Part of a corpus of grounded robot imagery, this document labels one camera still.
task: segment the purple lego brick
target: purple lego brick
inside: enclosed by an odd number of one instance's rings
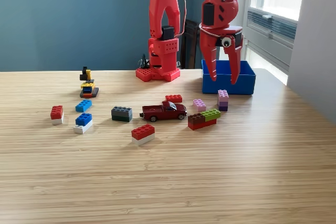
[[[219,102],[228,102],[229,101],[229,95],[226,92],[226,90],[219,90],[218,91],[218,101]]]
[[[217,104],[219,107],[228,107],[229,106],[229,102],[218,102]]]
[[[227,111],[227,109],[228,109],[228,107],[219,107],[219,106],[218,106],[218,110],[219,110],[219,111]]]
[[[194,100],[193,105],[197,107],[198,112],[206,111],[206,105],[201,99]]]

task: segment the toy car wheel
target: toy car wheel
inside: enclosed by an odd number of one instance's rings
[[[151,122],[155,122],[158,118],[156,116],[151,117]]]

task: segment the lime green lego brick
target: lime green lego brick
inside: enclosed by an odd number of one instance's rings
[[[207,110],[201,112],[201,114],[205,116],[205,122],[220,118],[220,111],[217,109]]]

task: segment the yellow lego piece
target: yellow lego piece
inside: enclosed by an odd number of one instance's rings
[[[86,70],[86,75],[88,76],[88,80],[91,80],[91,70]]]
[[[80,86],[80,88],[84,88],[84,87],[92,87],[92,90],[95,88],[96,84],[94,83],[85,83],[83,82],[83,84]]]

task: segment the toy car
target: toy car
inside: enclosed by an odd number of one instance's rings
[[[184,119],[187,116],[187,109],[182,104],[174,104],[164,101],[162,105],[143,106],[140,117],[155,122],[156,120]]]

